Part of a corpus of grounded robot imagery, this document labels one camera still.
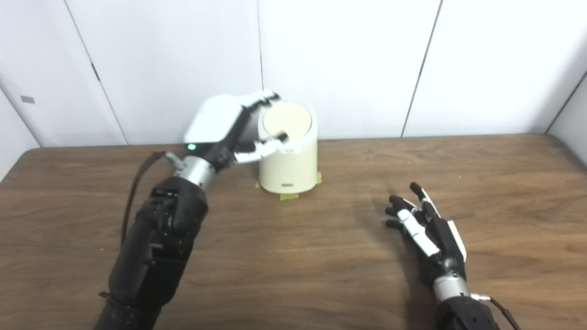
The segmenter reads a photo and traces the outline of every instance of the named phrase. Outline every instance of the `yellow tape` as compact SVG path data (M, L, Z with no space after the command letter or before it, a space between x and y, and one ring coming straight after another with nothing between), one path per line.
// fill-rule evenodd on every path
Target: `yellow tape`
M281 194L279 200L293 200L299 197L299 194Z

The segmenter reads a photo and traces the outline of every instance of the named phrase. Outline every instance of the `metal cylinder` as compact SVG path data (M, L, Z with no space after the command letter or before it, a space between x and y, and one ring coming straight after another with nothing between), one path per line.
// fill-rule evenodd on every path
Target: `metal cylinder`
M433 288L438 302L443 302L452 297L471 296L465 280L451 273L446 273L434 280Z
M183 162L183 169L177 170L174 175L192 182L205 191L216 174L212 164L195 156L186 156Z

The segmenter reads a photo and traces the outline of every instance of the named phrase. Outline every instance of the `black fingertip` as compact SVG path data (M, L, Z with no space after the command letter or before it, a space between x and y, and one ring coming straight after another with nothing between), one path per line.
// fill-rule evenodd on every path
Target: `black fingertip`
M393 207L386 207L385 214L390 215L392 217L397 217L397 212L393 209Z
M288 138L288 134L287 134L287 133L285 133L285 132L283 132L283 133L281 133L280 135L277 135L277 138L276 138L276 139L278 139L279 141L283 142L283 141L285 141L285 139L287 139L287 138Z
M393 211L395 211L396 214L402 210L410 210L410 207L406 201L404 201L404 199L401 197L391 196L389 197L389 201L393 204Z
M420 187L419 184L412 182L410 184L410 190L416 194L416 196L418 196L418 199L420 201L422 201L422 199L426 198L426 196L424 195L424 190L422 189L422 187Z
M389 202L393 204L393 201L394 200L397 200L398 198L401 199L401 200L403 200L403 198L401 198L401 197L398 197L398 196L395 196L395 195L391 195L391 196L389 196Z
M399 221L396 221L396 220L387 220L387 221L385 221L385 227L391 228L391 229L402 230L403 224Z

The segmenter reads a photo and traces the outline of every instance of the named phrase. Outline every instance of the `black cable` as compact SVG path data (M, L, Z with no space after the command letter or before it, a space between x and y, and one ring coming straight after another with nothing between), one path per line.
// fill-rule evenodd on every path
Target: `black cable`
M499 308L499 310L501 311L501 313L504 315L505 319L508 320L508 322L512 325L512 327L515 330L522 330L519 325L516 323L516 321L514 320L514 317L512 316L512 314L510 313L510 311L508 311L505 307L503 307L499 302L497 302L497 300L491 298L490 299L491 303L494 304L497 308Z
M137 174L135 174L135 176L134 176L133 183L130 185L129 199L126 201L126 208L124 209L124 216L122 218L122 231L120 233L120 246L122 246L122 244L124 244L124 240L126 239L126 231L129 226L130 209L133 206L133 199L134 199L134 194L137 191L137 186L139 185L139 182L140 182L141 178L143 177L143 174L145 174L145 172L149 169L149 167L151 167L151 165L153 165L157 160L160 160L161 158L165 157L165 155L166 155L165 151L153 153L151 156L149 156L149 158L145 159L143 164L139 167Z

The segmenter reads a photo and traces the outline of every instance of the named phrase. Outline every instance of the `black forearm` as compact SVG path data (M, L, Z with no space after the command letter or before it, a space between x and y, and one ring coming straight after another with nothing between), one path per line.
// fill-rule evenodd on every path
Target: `black forearm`
M108 297L94 330L152 330L160 312L129 308Z
M500 330L489 307L471 297L453 297L440 303L436 329Z

